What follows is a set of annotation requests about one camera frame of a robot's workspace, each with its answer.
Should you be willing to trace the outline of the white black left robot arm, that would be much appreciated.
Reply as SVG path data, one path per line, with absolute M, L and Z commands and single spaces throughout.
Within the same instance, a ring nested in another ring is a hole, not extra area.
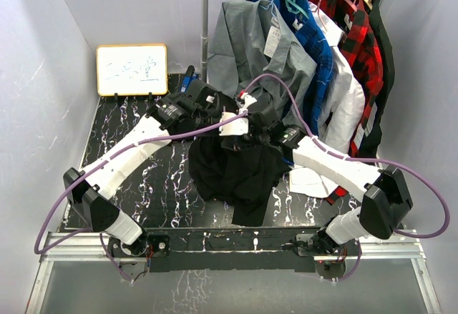
M 218 123 L 223 107 L 223 94 L 199 79 L 191 81 L 186 92 L 163 96 L 98 161 L 64 173 L 71 208 L 91 231 L 119 240 L 128 255 L 143 254 L 148 245 L 145 229 L 111 198 L 141 164 L 171 142 L 171 135 L 181 136 Z

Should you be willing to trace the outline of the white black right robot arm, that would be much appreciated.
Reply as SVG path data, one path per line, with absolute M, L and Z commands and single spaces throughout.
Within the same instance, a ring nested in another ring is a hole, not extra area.
M 369 235 L 387 240 L 413 208 L 400 167 L 357 162 L 320 142 L 305 122 L 284 125 L 269 106 L 252 104 L 243 113 L 250 139 L 286 149 L 294 165 L 332 181 L 360 203 L 322 226 L 307 242 L 310 251 L 333 255 L 348 241 Z

